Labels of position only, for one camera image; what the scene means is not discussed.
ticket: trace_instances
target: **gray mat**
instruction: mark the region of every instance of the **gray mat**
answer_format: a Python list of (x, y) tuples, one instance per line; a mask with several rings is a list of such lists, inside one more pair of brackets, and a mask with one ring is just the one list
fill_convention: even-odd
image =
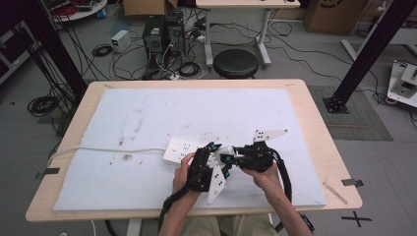
[(346, 106), (350, 114), (330, 114), (323, 97), (331, 97), (337, 87), (309, 87), (309, 91), (335, 140), (393, 141), (377, 112), (362, 91), (355, 91)]

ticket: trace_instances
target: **black tape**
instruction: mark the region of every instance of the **black tape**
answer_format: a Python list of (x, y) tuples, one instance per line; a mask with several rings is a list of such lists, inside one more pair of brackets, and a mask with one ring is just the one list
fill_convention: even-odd
[(344, 186), (351, 186), (354, 185), (356, 188), (364, 186), (364, 182), (362, 180), (355, 180), (355, 179), (345, 179), (341, 180)]
[(58, 174), (58, 173), (59, 173), (59, 168), (46, 168), (45, 171), (43, 171), (43, 173), (37, 172), (34, 178), (43, 179), (43, 176), (47, 174)]
[(363, 220), (363, 221), (372, 221), (371, 218), (358, 217), (358, 214), (356, 213), (356, 211), (353, 211), (353, 215), (354, 215), (354, 217), (342, 216), (341, 219), (355, 220), (356, 223), (358, 224), (358, 227), (362, 227), (360, 220)]
[(43, 175), (58, 174), (58, 173), (59, 173), (59, 168), (46, 168), (45, 172), (43, 172)]

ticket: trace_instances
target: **electrical outlet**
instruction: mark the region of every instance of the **electrical outlet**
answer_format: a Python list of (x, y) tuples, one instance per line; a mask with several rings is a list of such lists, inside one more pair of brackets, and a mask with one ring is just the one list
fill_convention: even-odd
[(202, 148), (204, 146), (205, 145), (199, 144), (197, 142), (189, 142), (172, 138), (168, 147), (166, 148), (165, 154), (163, 155), (163, 160), (167, 164), (179, 166), (181, 164), (181, 159), (184, 158), (188, 153), (195, 152), (197, 148)]

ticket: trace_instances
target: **wooden table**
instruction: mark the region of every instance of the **wooden table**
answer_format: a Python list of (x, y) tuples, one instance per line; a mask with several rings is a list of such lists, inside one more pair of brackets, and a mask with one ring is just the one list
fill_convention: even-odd
[(270, 9), (274, 8), (298, 8), (300, 3), (298, 1), (288, 2), (286, 0), (197, 0), (196, 4), (199, 8), (206, 9), (206, 64), (212, 66), (212, 54), (210, 44), (210, 17), (209, 11), (213, 8), (250, 8), (250, 9), (265, 9), (263, 16), (263, 25), (259, 36), (256, 38), (256, 45), (259, 48), (262, 56), (262, 64), (264, 67), (271, 64), (267, 49), (264, 45), (265, 35), (268, 29), (268, 21)]
[[(94, 82), (89, 85), (77, 113), (65, 135), (58, 151), (78, 146), (89, 124), (101, 95), (106, 89), (286, 89), (294, 112), (298, 118), (307, 149), (316, 168), (321, 183), (331, 186), (331, 190), (323, 186), (328, 204), (324, 207), (303, 208), (302, 210), (325, 210), (340, 208), (358, 208), (362, 200), (354, 186), (343, 186), (342, 179), (350, 179), (350, 175), (338, 153), (328, 129), (301, 80), (206, 80), (206, 81), (177, 81), (177, 82)], [(30, 204), (26, 218), (33, 222), (116, 219), (116, 218), (147, 218), (159, 216), (159, 210), (100, 210), (56, 212), (53, 210), (59, 192), (62, 188), (66, 171), (74, 151), (57, 156), (50, 168), (59, 167), (58, 174), (45, 175), (33, 201)], [(190, 215), (210, 214), (244, 214), (273, 212), (273, 208), (256, 209), (204, 209), (191, 210)]]

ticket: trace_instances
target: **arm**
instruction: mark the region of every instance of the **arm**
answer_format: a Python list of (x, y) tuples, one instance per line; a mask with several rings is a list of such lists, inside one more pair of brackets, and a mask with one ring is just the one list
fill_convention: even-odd
[(288, 235), (313, 235), (300, 214), (285, 196), (281, 183), (279, 183), (276, 163), (263, 173), (258, 173), (255, 170), (242, 170), (254, 177), (255, 184), (265, 192), (268, 203), (275, 209)]
[[(188, 154), (181, 160), (181, 166), (175, 169), (175, 177), (172, 181), (172, 193), (176, 193), (187, 182), (188, 162), (194, 157), (193, 153)], [(159, 231), (159, 236), (165, 235), (179, 235), (182, 223), (187, 216), (187, 213), (196, 203), (200, 193), (190, 191), (183, 198), (176, 201), (168, 213), (163, 218), (162, 227)]]

